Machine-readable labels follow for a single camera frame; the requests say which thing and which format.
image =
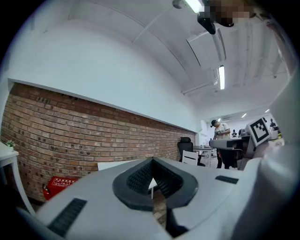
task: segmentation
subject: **person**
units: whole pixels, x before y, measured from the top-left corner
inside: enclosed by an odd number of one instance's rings
[[[230,128],[227,123],[218,122],[217,120],[211,121],[211,128],[215,127],[214,140],[230,138]],[[222,167],[221,153],[217,149],[217,168]]]
[[[235,132],[235,129],[233,130],[233,133],[232,133],[232,137],[236,137],[237,133]]]
[[[273,119],[271,119],[270,127],[272,128],[272,127],[275,127],[275,126],[276,126],[275,122],[273,122]]]

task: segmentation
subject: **black cap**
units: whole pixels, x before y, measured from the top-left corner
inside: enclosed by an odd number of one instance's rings
[[[211,121],[211,128],[215,125],[215,123],[218,122],[217,120]]]

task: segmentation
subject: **white t-shirt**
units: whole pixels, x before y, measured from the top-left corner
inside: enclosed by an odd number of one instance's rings
[[[228,130],[229,127],[227,125],[227,123],[222,123],[220,124],[219,127],[215,127],[215,134],[217,132],[225,132],[226,130]],[[230,138],[230,134],[225,134],[225,135],[217,135],[217,139],[226,139],[226,138]]]

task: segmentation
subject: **white chair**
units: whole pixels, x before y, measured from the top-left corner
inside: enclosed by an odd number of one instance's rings
[[[118,161],[118,162],[100,162],[100,163],[97,163],[98,165],[98,171],[101,171],[101,170],[104,170],[104,169],[107,169],[107,168],[111,168],[111,167],[115,167],[115,166],[118,166],[118,165],[121,165],[121,164],[124,164],[124,163],[128,163],[130,161]],[[152,181],[149,185],[149,189],[151,189],[151,199],[153,199],[153,191],[154,191],[154,187],[156,186],[156,182],[155,180],[152,178]]]
[[[190,165],[197,165],[198,155],[198,152],[188,152],[183,150],[182,162]]]

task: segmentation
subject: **ceiling fixture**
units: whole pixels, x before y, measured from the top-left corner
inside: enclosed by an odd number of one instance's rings
[[[225,88],[225,67],[221,65],[217,71],[219,72],[220,89],[223,90]]]
[[[185,0],[185,1],[195,13],[199,13],[200,9],[203,8],[202,4],[198,0]]]

